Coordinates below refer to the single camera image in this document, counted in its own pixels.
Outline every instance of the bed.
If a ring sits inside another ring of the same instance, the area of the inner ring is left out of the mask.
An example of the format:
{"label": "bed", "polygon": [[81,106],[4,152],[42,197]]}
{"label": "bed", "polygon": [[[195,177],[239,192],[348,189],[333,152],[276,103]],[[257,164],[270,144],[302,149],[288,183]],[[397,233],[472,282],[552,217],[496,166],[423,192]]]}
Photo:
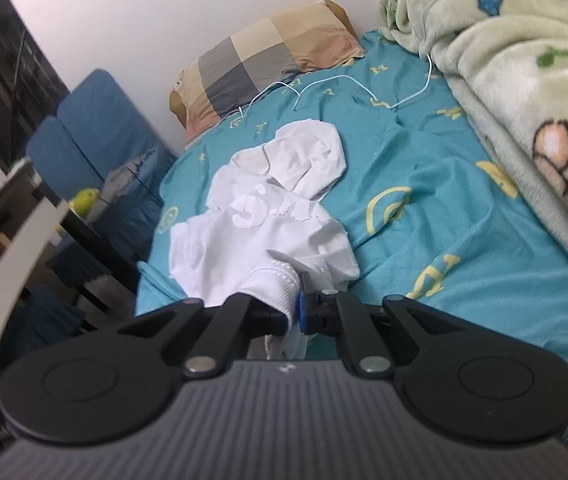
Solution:
{"label": "bed", "polygon": [[[205,211],[215,172],[238,150],[274,138],[306,118],[333,123],[347,170],[321,204],[344,225],[361,277],[350,291],[366,303],[403,294],[449,314],[544,347],[568,362],[568,256],[540,225],[515,185],[478,142],[445,79],[429,63],[385,40],[362,37],[363,59],[300,75],[315,85],[275,88],[246,113],[196,140],[161,184],[164,200],[142,275],[136,313],[185,297],[168,272],[170,228]],[[313,342],[314,347],[321,341]]]}

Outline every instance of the white shirt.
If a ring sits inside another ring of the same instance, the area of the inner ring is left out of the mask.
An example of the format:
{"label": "white shirt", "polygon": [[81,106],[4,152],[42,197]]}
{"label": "white shirt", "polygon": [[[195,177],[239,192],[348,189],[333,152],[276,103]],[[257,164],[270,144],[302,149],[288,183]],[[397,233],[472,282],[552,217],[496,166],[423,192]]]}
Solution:
{"label": "white shirt", "polygon": [[[315,126],[330,142],[313,134]],[[275,140],[238,152],[232,160],[213,177],[208,211],[171,228],[171,276],[187,295],[207,306],[244,292],[286,314],[289,334],[267,338],[267,355],[302,358],[306,339],[299,335],[295,318],[298,272],[310,272],[317,288],[345,288],[359,277],[344,228],[309,200],[345,168],[339,135],[332,124],[299,121],[280,128]],[[257,171],[251,171],[253,161],[259,164]],[[310,197],[286,189],[264,172],[267,167],[286,186]]]}

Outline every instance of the checkered pillowcase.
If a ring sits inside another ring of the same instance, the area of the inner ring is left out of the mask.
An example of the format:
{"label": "checkered pillowcase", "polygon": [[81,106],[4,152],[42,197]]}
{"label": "checkered pillowcase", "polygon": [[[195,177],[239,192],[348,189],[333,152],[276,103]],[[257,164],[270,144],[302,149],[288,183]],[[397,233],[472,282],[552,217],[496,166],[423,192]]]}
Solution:
{"label": "checkered pillowcase", "polygon": [[356,38],[324,2],[275,14],[226,38],[181,73],[186,142],[248,104],[273,81],[363,57]]}

